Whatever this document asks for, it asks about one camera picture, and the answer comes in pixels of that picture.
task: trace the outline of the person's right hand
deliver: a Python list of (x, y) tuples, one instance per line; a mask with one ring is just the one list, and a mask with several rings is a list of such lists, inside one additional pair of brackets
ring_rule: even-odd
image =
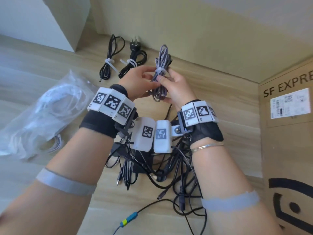
[(168, 73), (174, 81), (170, 81), (163, 76), (157, 77), (158, 82), (160, 82), (161, 85), (163, 85), (171, 95), (171, 98), (166, 97), (163, 101), (169, 104), (173, 104), (176, 110), (180, 111), (183, 105), (197, 99), (197, 97), (182, 75), (175, 72), (170, 67), (168, 68)]

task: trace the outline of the barcode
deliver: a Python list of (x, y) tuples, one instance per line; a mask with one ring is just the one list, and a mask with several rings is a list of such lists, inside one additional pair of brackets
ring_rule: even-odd
[(285, 96), (285, 102), (292, 102), (292, 95)]
[(277, 115), (280, 115), (279, 100), (276, 101), (276, 114), (277, 114)]

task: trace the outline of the cardboard box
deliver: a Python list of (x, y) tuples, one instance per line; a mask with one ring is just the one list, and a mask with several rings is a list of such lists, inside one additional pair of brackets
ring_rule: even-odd
[(313, 59), (261, 83), (259, 99), (265, 203), (285, 234), (313, 234)]

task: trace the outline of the forearm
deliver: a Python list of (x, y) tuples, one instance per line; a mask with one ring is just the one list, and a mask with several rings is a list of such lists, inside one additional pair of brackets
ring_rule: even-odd
[[(47, 168), (73, 181), (97, 184), (113, 139), (81, 128)], [(91, 196), (77, 196), (35, 181), (1, 215), (0, 234), (76, 234)]]
[[(204, 138), (191, 148), (214, 143)], [(209, 147), (193, 154), (193, 165), (197, 174), (203, 198), (227, 199), (252, 192), (243, 172), (223, 146)], [(281, 234), (281, 229), (268, 212), (263, 202), (242, 210), (218, 212), (207, 210), (214, 234)]]

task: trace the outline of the gray tape band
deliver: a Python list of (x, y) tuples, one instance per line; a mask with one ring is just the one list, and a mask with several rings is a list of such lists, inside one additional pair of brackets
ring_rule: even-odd
[(201, 200), (202, 206), (207, 210), (213, 212), (231, 212), (254, 206), (260, 201), (260, 198), (254, 190), (227, 199)]
[(78, 196), (92, 195), (97, 187), (70, 180), (46, 168), (41, 170), (36, 179), (47, 186)]

